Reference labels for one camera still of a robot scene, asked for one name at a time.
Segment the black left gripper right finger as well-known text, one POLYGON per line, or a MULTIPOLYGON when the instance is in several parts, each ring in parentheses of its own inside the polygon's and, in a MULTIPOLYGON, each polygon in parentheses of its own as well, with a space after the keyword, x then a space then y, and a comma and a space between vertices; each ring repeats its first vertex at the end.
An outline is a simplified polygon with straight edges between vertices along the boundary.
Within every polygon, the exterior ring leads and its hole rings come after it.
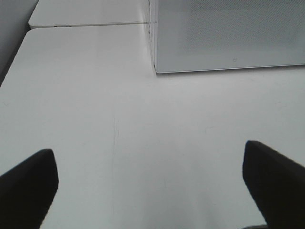
POLYGON ((267 145, 245 144, 242 176, 268 228, 305 227, 305 168, 267 145))

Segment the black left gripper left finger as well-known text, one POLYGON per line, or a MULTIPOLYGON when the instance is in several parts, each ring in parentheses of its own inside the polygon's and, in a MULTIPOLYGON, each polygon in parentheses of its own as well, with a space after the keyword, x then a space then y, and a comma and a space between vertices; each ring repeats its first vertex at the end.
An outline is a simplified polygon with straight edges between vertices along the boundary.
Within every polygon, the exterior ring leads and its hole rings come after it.
POLYGON ((38 229, 59 187, 54 153, 43 149, 0 177, 0 227, 38 229))

